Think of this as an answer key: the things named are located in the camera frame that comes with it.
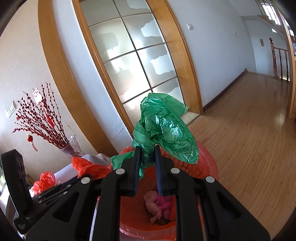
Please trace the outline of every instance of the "black device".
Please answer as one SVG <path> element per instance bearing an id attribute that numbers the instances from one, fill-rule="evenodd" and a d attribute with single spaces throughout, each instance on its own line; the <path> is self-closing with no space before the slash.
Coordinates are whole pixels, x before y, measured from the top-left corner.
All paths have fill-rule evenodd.
<path id="1" fill-rule="evenodd" d="M 30 227 L 27 241 L 86 241 L 100 197 L 92 240 L 119 241 L 120 197 L 136 195 L 140 160 L 137 147 L 133 158 L 124 160 L 121 168 L 105 178 L 92 180 L 84 175 L 31 199 L 22 190 L 25 173 L 19 164 L 21 155 L 16 150 L 4 154 L 3 167 L 11 174 L 7 185 L 19 214 L 15 225 L 22 232 Z M 176 197 L 177 241 L 202 241 L 200 218 L 204 219 L 207 240 L 270 241 L 266 229 L 213 177 L 190 177 L 175 168 L 171 159 L 162 157 L 159 146 L 155 147 L 155 166 L 159 193 Z"/>
<path id="2" fill-rule="evenodd" d="M 27 233 L 43 214 L 78 181 L 77 177 L 75 177 L 31 198 L 26 183 L 22 155 L 18 151 L 12 150 L 2 154 L 0 162 L 2 163 L 11 200 L 17 212 L 17 217 L 13 223 L 21 234 Z"/>

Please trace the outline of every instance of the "glass door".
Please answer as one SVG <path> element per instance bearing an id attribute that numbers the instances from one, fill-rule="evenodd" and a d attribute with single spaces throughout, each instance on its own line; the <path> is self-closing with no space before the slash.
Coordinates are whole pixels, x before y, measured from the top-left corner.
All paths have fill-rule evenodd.
<path id="1" fill-rule="evenodd" d="M 87 25 L 112 84 L 135 126 L 140 102 L 166 93 L 184 103 L 160 28 L 145 0 L 85 0 Z"/>

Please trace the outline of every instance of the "red tassel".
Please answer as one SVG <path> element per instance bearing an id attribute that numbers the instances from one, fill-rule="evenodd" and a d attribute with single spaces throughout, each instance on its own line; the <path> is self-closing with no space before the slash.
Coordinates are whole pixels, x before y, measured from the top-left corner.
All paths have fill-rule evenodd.
<path id="1" fill-rule="evenodd" d="M 30 142 L 30 143 L 32 143 L 32 146 L 33 146 L 33 148 L 34 148 L 35 151 L 38 151 L 37 147 L 33 143 L 33 136 L 28 135 L 27 136 L 27 141 Z"/>
<path id="2" fill-rule="evenodd" d="M 33 142 L 31 142 L 31 143 L 32 143 L 32 146 L 33 146 L 34 150 L 35 150 L 35 151 L 38 151 L 38 149 L 37 149 L 37 147 L 34 145 L 34 143 L 33 143 Z"/>

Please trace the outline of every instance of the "wall socket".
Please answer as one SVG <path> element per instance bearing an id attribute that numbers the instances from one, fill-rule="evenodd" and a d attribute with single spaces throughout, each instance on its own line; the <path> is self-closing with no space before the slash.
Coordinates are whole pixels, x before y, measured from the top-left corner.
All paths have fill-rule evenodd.
<path id="1" fill-rule="evenodd" d="M 5 113 L 6 113 L 7 118 L 11 117 L 11 115 L 12 115 L 9 108 L 7 110 L 5 110 Z"/>
<path id="2" fill-rule="evenodd" d="M 189 24 L 189 23 L 188 23 L 188 24 L 187 24 L 187 27 L 188 27 L 189 30 L 193 30 L 193 25 L 192 25 L 192 24 Z"/>
<path id="3" fill-rule="evenodd" d="M 15 112 L 15 110 L 16 110 L 15 104 L 14 102 L 12 102 L 7 108 L 7 110 L 5 110 L 7 118 L 11 117 L 12 113 Z"/>

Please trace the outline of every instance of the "pink plastic bag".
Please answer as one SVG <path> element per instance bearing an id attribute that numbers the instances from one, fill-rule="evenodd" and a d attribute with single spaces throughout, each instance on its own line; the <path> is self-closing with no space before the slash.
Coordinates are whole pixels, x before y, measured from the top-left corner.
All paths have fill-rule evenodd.
<path id="1" fill-rule="evenodd" d="M 52 172 L 46 171 L 41 173 L 40 181 L 36 181 L 34 186 L 32 187 L 32 191 L 34 191 L 34 196 L 40 194 L 47 190 L 50 187 L 55 185 L 55 176 Z"/>

